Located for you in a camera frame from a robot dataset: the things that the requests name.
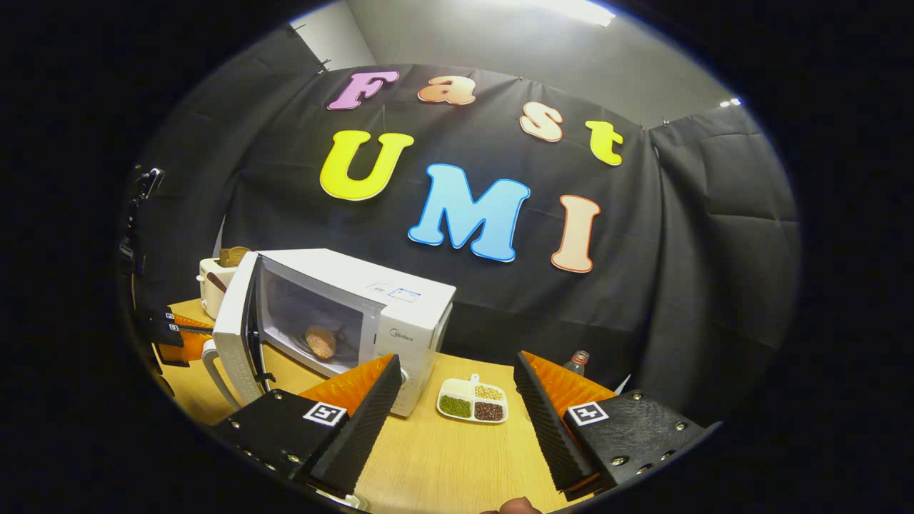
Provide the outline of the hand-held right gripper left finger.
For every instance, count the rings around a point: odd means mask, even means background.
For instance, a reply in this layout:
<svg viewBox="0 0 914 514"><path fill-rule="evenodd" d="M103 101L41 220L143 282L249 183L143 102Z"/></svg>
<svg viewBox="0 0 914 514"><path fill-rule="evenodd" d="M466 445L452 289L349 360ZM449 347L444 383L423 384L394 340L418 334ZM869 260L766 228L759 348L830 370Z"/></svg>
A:
<svg viewBox="0 0 914 514"><path fill-rule="evenodd" d="M303 393L270 391L213 425L267 472L334 497L352 494L401 389L389 353Z"/></svg>

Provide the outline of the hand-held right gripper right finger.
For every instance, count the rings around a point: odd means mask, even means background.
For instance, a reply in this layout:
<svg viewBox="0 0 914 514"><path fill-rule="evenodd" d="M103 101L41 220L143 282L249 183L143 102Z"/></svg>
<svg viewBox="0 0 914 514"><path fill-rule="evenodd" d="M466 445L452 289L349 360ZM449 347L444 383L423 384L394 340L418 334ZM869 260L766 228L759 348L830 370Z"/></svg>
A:
<svg viewBox="0 0 914 514"><path fill-rule="evenodd" d="M526 351L516 355L513 380L553 484L567 500L641 481L719 429L642 390L615 394Z"/></svg>

